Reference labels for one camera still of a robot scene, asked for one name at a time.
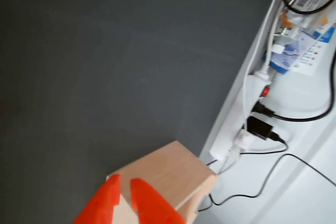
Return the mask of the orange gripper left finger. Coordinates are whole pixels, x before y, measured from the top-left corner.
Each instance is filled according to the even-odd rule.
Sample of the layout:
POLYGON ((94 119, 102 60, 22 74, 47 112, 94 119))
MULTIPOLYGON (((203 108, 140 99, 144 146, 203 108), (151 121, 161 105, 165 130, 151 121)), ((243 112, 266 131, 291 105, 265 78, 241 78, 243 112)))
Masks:
POLYGON ((120 203, 121 175, 115 174, 97 190, 76 217, 76 224, 110 224, 114 207, 120 203))

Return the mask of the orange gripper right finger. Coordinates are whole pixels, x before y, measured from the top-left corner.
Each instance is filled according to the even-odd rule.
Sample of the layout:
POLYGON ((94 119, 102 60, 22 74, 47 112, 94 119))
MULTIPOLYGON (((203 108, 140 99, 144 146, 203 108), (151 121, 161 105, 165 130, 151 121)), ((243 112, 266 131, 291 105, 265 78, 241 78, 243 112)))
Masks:
POLYGON ((183 217, 150 184, 140 178, 130 181, 132 208, 139 224, 184 224, 183 217))

